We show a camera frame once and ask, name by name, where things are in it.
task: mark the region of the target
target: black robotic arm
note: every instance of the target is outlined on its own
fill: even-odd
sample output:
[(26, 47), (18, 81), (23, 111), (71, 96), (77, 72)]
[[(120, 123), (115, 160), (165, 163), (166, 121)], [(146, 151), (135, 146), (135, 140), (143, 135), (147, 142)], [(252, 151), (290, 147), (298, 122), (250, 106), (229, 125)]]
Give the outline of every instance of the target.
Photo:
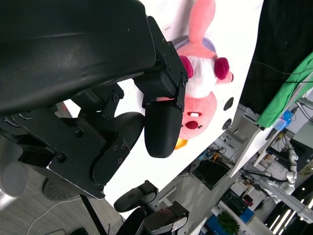
[[(100, 199), (143, 126), (152, 157), (173, 152), (187, 72), (141, 2), (4, 0), (0, 31), (0, 133), (23, 148), (19, 161)], [(129, 78), (145, 117), (114, 117)], [(79, 117), (57, 117), (70, 98)]]

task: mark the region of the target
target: black curtain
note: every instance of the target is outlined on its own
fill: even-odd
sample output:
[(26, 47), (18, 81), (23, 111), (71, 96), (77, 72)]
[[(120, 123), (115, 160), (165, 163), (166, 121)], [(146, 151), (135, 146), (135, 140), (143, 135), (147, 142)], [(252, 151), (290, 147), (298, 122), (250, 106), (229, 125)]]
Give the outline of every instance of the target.
[[(252, 60), (291, 73), (312, 51), (313, 0), (265, 0)], [(288, 77), (251, 62), (240, 103), (261, 114)]]

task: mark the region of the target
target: white robotic arm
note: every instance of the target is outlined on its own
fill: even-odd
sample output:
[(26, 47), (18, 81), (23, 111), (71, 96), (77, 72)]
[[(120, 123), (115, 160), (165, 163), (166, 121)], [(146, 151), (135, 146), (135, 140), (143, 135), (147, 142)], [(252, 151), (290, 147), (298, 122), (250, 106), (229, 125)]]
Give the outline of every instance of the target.
[[(293, 146), (290, 144), (290, 142), (285, 138), (286, 145), (285, 149), (288, 150), (288, 158), (290, 161), (290, 171), (287, 171), (286, 173), (286, 182), (275, 182), (268, 180), (268, 184), (271, 186), (276, 186), (280, 189), (282, 189), (287, 195), (291, 195), (293, 191), (295, 190), (294, 184), (297, 179), (297, 160), (299, 159), (298, 155), (295, 153)], [(270, 197), (274, 200), (275, 203), (279, 203), (281, 199), (277, 198), (276, 195), (274, 195), (272, 192), (266, 189), (266, 192), (270, 195)]]

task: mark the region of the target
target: pink plush toy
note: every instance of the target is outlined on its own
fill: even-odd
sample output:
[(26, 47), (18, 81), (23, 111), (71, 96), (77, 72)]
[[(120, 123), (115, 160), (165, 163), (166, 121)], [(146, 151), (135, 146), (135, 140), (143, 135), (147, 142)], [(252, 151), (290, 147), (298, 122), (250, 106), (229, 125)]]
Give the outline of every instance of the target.
[(227, 59), (218, 58), (215, 52), (202, 45), (214, 13), (214, 0), (197, 0), (189, 19), (190, 43), (177, 50), (189, 77), (179, 134), (180, 141), (184, 140), (182, 146), (187, 143), (186, 140), (198, 136), (210, 124), (217, 108), (213, 87), (233, 80)]

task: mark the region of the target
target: potted plant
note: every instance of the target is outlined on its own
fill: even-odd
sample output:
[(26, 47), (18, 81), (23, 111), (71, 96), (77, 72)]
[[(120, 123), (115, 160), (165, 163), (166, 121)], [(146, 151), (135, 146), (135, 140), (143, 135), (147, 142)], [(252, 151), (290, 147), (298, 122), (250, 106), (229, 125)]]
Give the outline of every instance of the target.
[(230, 235), (234, 235), (239, 232), (238, 223), (230, 214), (225, 211), (219, 215), (218, 222), (222, 226), (222, 228)]

